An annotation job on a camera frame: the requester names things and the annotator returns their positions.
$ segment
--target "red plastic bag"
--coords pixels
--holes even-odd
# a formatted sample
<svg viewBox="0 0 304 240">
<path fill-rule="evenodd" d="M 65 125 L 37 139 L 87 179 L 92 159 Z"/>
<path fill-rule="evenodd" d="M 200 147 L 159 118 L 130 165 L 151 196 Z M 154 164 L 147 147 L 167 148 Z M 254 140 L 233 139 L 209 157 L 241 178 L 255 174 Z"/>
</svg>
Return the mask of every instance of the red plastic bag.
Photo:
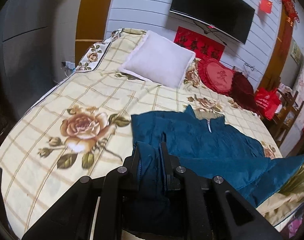
<svg viewBox="0 0 304 240">
<path fill-rule="evenodd" d="M 266 119 L 271 120 L 281 100 L 276 95 L 276 90 L 266 91 L 265 88 L 259 88 L 255 96 L 255 103 L 259 112 Z"/>
</svg>

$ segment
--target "white paneled wall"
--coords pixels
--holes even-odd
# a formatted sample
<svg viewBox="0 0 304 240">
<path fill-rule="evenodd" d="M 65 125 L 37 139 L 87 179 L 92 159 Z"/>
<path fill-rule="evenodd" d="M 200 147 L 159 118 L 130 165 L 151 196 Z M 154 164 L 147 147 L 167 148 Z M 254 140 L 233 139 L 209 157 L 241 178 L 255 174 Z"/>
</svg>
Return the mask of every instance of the white paneled wall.
<svg viewBox="0 0 304 240">
<path fill-rule="evenodd" d="M 265 14 L 258 9 L 260 0 L 244 1 L 255 9 L 246 44 L 243 45 L 221 33 L 215 35 L 227 43 L 221 63 L 228 67 L 244 68 L 244 60 L 259 70 L 249 70 L 249 81 L 256 88 L 273 52 L 279 30 L 281 4 L 278 0 L 271 0 L 272 13 Z M 171 2 L 172 0 L 112 0 L 106 37 L 119 28 L 135 28 L 151 30 L 173 41 L 179 26 L 204 34 L 192 20 L 170 13 Z M 215 35 L 210 33 L 207 36 L 220 42 Z"/>
</svg>

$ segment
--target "gray wardrobe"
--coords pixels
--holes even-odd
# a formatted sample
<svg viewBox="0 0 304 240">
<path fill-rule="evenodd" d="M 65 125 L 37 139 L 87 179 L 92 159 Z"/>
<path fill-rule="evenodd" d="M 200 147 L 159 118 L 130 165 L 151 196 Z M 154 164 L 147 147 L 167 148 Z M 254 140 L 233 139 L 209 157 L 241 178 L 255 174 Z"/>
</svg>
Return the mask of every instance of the gray wardrobe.
<svg viewBox="0 0 304 240">
<path fill-rule="evenodd" d="M 55 84 L 54 0 L 8 0 L 0 11 L 0 102 L 15 121 Z"/>
</svg>

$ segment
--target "tv screen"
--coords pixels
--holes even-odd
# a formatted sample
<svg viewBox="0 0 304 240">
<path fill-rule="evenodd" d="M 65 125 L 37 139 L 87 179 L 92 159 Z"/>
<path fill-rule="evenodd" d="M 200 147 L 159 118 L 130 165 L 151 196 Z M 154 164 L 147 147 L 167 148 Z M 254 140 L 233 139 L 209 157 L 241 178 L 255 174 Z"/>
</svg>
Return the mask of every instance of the tv screen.
<svg viewBox="0 0 304 240">
<path fill-rule="evenodd" d="M 209 25 L 245 44 L 255 10 L 242 0 L 173 0 L 170 12 Z"/>
</svg>

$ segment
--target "white pillow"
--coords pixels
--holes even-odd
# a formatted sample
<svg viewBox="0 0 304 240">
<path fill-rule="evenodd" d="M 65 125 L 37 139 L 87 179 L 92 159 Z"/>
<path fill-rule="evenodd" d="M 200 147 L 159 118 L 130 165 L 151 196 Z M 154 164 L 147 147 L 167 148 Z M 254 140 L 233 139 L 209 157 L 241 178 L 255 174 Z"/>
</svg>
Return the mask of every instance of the white pillow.
<svg viewBox="0 0 304 240">
<path fill-rule="evenodd" d="M 195 53 L 152 32 L 130 53 L 119 71 L 170 88 L 180 87 Z"/>
</svg>

